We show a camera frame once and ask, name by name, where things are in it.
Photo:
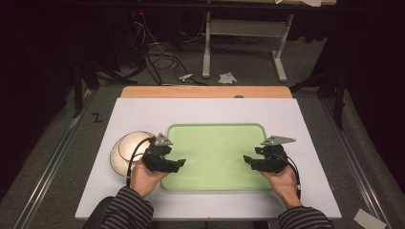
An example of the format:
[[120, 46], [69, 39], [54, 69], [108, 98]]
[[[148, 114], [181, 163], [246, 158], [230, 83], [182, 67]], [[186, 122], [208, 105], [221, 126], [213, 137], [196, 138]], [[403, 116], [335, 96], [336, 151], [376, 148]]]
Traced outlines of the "wooden table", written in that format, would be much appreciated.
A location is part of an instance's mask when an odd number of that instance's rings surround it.
[[285, 86], [128, 86], [123, 98], [292, 98]]

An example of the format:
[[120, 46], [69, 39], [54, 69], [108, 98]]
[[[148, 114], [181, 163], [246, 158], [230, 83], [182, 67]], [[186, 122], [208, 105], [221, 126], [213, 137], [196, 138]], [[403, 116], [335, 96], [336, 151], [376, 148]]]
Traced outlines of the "white board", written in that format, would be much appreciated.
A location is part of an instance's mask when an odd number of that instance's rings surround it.
[[[339, 219], [340, 210], [319, 161], [298, 102], [292, 98], [120, 98], [112, 111], [95, 164], [75, 216], [86, 219], [97, 204], [113, 196], [125, 178], [113, 172], [109, 154], [132, 131], [157, 134], [176, 123], [259, 123], [268, 135], [292, 137], [285, 146], [300, 173], [306, 206]], [[157, 187], [147, 199], [155, 220], [273, 219], [285, 211], [272, 191], [168, 192]]]

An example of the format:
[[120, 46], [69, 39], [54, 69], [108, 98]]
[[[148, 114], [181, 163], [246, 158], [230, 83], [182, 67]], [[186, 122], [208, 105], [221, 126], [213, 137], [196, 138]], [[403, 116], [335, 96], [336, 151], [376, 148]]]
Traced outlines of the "metal floor rail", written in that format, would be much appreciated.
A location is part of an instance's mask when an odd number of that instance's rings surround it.
[[18, 220], [13, 225], [12, 229], [29, 229], [34, 215], [37, 212], [43, 198], [46, 196], [53, 179], [66, 155], [66, 148], [70, 144], [71, 138], [75, 133], [75, 129], [84, 113], [84, 110], [88, 107], [91, 100], [94, 98], [96, 91], [88, 89], [82, 96], [82, 108], [76, 112], [73, 119], [70, 121], [67, 130], [61, 137], [57, 148], [55, 149], [50, 162], [48, 163], [44, 173], [36, 183], [35, 188], [26, 203], [23, 211], [21, 212]]
[[378, 200], [378, 196], [370, 184], [369, 180], [364, 173], [359, 160], [356, 157], [356, 154], [349, 142], [347, 135], [344, 130], [341, 129], [334, 120], [333, 107], [327, 99], [321, 99], [320, 103], [323, 109], [326, 111], [327, 116], [333, 126], [333, 129], [338, 135], [339, 141], [344, 148], [345, 159], [347, 160], [353, 178], [356, 182], [356, 185], [359, 189], [359, 192], [367, 205], [369, 214], [378, 219], [381, 222], [386, 224], [385, 229], [392, 229], [392, 226]]

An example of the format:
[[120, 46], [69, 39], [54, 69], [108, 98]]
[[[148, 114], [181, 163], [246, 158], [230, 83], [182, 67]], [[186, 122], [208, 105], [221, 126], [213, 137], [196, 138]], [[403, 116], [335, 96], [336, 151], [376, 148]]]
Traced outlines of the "black computer tower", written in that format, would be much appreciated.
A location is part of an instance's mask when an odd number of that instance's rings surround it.
[[139, 69], [146, 53], [146, 30], [130, 10], [105, 10], [118, 70], [127, 74]]

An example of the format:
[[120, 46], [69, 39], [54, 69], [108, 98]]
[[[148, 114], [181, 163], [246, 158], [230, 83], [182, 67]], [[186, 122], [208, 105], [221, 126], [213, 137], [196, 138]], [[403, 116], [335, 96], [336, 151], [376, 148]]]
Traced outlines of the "white round bowl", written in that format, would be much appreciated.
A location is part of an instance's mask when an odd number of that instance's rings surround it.
[[132, 155], [135, 155], [131, 167], [149, 147], [148, 137], [153, 134], [148, 132], [132, 132], [120, 138], [112, 148], [110, 153], [110, 165], [120, 176], [126, 177], [128, 165]]

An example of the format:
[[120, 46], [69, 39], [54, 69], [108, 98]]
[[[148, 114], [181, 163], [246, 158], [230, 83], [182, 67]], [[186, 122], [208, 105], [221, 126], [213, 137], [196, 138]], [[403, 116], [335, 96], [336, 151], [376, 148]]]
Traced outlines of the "green tray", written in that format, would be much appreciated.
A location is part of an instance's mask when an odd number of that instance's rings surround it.
[[268, 181], [244, 157], [257, 158], [255, 148], [266, 139], [260, 124], [174, 124], [167, 136], [174, 142], [166, 157], [184, 165], [164, 178], [171, 192], [262, 191]]

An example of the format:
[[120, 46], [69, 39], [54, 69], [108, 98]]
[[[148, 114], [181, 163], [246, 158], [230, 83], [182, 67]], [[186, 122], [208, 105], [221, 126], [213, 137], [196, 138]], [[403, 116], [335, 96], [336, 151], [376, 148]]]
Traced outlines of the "person's left hand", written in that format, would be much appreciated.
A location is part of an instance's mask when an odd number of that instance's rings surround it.
[[146, 165], [140, 160], [133, 168], [130, 188], [145, 198], [155, 189], [157, 184], [167, 177], [168, 173], [151, 172]]

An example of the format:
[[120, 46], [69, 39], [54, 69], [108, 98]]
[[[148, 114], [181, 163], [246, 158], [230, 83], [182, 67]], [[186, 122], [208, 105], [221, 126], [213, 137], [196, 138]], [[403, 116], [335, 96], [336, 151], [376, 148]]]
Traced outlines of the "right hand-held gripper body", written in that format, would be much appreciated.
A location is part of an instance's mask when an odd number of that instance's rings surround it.
[[272, 135], [261, 143], [261, 147], [256, 147], [255, 152], [264, 157], [266, 162], [263, 163], [272, 166], [272, 173], [278, 174], [288, 166], [288, 156], [283, 145], [295, 141], [295, 138]]

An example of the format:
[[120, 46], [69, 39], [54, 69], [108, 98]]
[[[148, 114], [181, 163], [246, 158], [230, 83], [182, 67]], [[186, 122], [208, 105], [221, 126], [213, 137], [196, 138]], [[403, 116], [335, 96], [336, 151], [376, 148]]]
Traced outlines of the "white metal desk frame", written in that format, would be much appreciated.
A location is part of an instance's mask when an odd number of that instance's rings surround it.
[[273, 50], [271, 52], [271, 55], [278, 79], [281, 82], [287, 82], [288, 79], [281, 60], [281, 55], [287, 42], [293, 17], [293, 14], [289, 14], [286, 20], [282, 22], [212, 19], [211, 13], [207, 12], [205, 14], [205, 38], [202, 59], [202, 77], [208, 78], [210, 76], [210, 43], [212, 35], [249, 36], [280, 39], [278, 48], [276, 50]]

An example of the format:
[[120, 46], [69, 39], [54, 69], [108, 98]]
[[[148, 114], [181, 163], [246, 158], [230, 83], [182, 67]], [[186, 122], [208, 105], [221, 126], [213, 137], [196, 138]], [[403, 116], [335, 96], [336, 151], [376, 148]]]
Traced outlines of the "flat white paper sheet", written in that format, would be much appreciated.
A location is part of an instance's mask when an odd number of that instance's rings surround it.
[[363, 209], [359, 209], [354, 220], [364, 229], [385, 229], [387, 224], [374, 216], [370, 215]]

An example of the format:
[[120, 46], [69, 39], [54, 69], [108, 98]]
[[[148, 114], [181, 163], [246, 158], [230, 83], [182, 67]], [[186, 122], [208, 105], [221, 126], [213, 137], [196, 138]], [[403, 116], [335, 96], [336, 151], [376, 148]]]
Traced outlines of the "black stand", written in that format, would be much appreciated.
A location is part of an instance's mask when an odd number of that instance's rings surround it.
[[74, 89], [75, 89], [75, 114], [77, 118], [84, 109], [82, 83], [85, 83], [90, 90], [97, 90], [99, 88], [99, 81], [96, 77], [97, 72], [102, 72], [112, 77], [115, 81], [125, 85], [136, 85], [137, 81], [130, 80], [124, 76], [109, 70], [96, 62], [84, 60], [77, 62], [74, 67]]
[[340, 70], [333, 68], [311, 76], [310, 78], [289, 87], [289, 90], [292, 93], [295, 93], [305, 87], [318, 85], [319, 89], [317, 95], [319, 98], [330, 98], [331, 96], [334, 98], [333, 119], [337, 127], [342, 130], [342, 115], [345, 106], [343, 102], [345, 83], [345, 75]]

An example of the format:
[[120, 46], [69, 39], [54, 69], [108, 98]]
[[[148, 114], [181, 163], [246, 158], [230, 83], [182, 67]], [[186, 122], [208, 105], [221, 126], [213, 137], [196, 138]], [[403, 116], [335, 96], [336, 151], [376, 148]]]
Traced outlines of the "person's right hand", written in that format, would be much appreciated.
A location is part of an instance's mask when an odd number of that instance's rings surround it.
[[291, 167], [285, 167], [278, 174], [262, 172], [262, 175], [268, 180], [273, 191], [288, 210], [302, 206], [302, 202], [297, 195], [296, 176]]

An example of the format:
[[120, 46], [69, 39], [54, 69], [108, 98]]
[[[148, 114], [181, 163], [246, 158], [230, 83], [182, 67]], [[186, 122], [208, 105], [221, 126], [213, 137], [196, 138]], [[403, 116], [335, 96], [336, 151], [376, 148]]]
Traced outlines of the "large crumpled white paper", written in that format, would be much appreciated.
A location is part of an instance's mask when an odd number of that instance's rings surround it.
[[220, 75], [219, 83], [222, 84], [232, 84], [233, 82], [236, 82], [237, 79], [232, 73], [222, 73]]

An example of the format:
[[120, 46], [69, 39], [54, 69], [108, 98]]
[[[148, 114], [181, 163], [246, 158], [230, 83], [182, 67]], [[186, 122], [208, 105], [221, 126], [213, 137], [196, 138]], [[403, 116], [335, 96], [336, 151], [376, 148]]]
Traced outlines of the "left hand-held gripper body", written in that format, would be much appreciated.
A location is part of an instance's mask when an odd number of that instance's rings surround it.
[[172, 144], [173, 142], [162, 133], [150, 140], [150, 144], [141, 159], [149, 171], [156, 172], [157, 166], [163, 164], [166, 159], [165, 156], [172, 150]]

